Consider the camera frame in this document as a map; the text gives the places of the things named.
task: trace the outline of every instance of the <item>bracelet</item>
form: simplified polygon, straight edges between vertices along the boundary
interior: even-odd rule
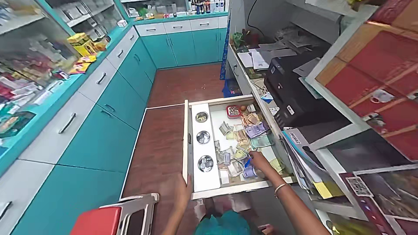
[[[277,191],[278,191],[281,187],[283,187],[283,186],[285,186],[285,185],[287,185],[287,183],[284,183],[284,184],[279,185],[279,186],[276,188],[276,190],[274,190],[274,196],[275,196],[276,198],[277,198],[277,195],[276,195]]]

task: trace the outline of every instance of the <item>wooden floor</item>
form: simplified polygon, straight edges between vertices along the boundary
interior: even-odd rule
[[[220,64],[157,71],[147,107],[222,98]],[[184,106],[147,110],[123,196],[157,192],[151,234],[161,234],[174,205],[173,176],[181,173]],[[198,220],[190,202],[177,234],[193,234]]]
[[[159,107],[223,97],[221,64],[158,70],[147,107]]]

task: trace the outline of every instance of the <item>printer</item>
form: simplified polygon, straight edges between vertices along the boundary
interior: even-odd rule
[[[293,72],[315,58],[315,53],[305,51],[271,60],[264,85],[280,108],[274,116],[280,128],[303,127],[344,118],[324,98],[316,99],[299,80],[300,75]]]

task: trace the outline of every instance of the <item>white drawer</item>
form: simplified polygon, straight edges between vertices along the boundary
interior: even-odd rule
[[[141,36],[166,34],[166,29],[164,28],[163,23],[137,25],[135,28]]]
[[[196,136],[194,136],[193,126],[196,126],[196,124],[194,124],[195,117],[192,116],[192,106],[196,107],[196,105],[201,105],[201,104],[207,104],[209,106],[210,119],[208,119],[206,122],[210,122],[210,126],[212,126],[213,131],[208,130],[208,132],[212,133],[213,136],[210,137],[210,140],[207,144],[213,145],[214,141],[219,140],[222,151],[227,149],[229,146],[232,146],[234,151],[236,151],[236,148],[235,148],[235,146],[237,145],[236,140],[227,140],[226,137],[223,136],[223,134],[219,130],[219,126],[223,121],[228,123],[230,126],[241,123],[241,119],[239,118],[228,119],[227,113],[226,113],[226,106],[249,105],[251,103],[255,103],[255,100],[252,95],[243,95],[243,96],[231,97],[231,98],[206,100],[206,101],[199,101],[199,102],[193,102],[193,103],[189,103],[187,100],[185,100],[185,103],[184,103],[185,118],[184,118],[184,136],[183,136],[183,139],[184,139],[183,141],[183,178],[184,179],[187,180],[187,175],[190,174],[193,177],[194,185],[198,184],[199,180],[202,180],[204,183],[204,181],[209,180],[209,178],[205,178],[202,175],[207,173],[208,176],[209,175],[212,176],[211,171],[218,170],[216,167],[214,167],[209,172],[203,173],[199,171],[199,169],[197,168],[197,161],[201,156],[200,155],[194,156],[194,152],[195,152],[194,146],[196,146],[194,145],[194,143],[195,143]],[[261,148],[263,155],[269,161],[276,158],[275,152],[276,153],[278,152],[278,150],[276,149],[278,145],[280,144],[275,143],[275,145]],[[216,162],[216,156],[211,156],[211,157],[212,159],[214,159],[214,162]],[[257,190],[257,189],[270,186],[270,183],[268,181],[263,180],[262,178],[252,178],[246,181],[236,181],[236,182],[229,183],[229,184],[222,184],[220,176],[219,176],[220,170],[218,171],[219,171],[218,180],[220,180],[221,186],[219,188],[210,189],[206,191],[200,191],[200,192],[195,191],[195,189],[193,189],[192,199],[207,198],[207,197],[233,194],[233,193],[239,193],[239,192],[248,192],[248,191]],[[295,179],[293,179],[292,177],[284,177],[284,180],[287,183],[295,182]]]
[[[250,84],[248,79],[245,77],[245,70],[242,67],[241,63],[238,61],[238,57],[235,54],[234,50],[231,48],[231,45],[228,45],[228,63],[231,66],[232,72],[234,73],[235,78],[237,79],[238,85],[240,86],[241,92],[243,95],[251,94]]]
[[[109,60],[104,59],[78,91],[93,102],[97,102],[114,74],[116,74],[116,69]]]
[[[190,20],[164,22],[163,24],[167,33],[191,31]]]
[[[119,68],[138,38],[138,34],[132,27],[106,57],[115,69]]]
[[[9,235],[54,166],[16,160],[0,178],[0,203],[12,202],[0,220],[0,235]]]
[[[19,159],[56,164],[93,106],[93,101],[75,92]]]
[[[218,28],[227,28],[228,27],[228,16],[218,17]]]
[[[218,28],[218,18],[213,17],[190,20],[190,25],[192,31]]]

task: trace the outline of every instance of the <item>teal shirt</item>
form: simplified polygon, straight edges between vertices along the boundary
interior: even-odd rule
[[[247,221],[234,211],[227,211],[221,217],[202,220],[194,232],[195,235],[250,235]]]

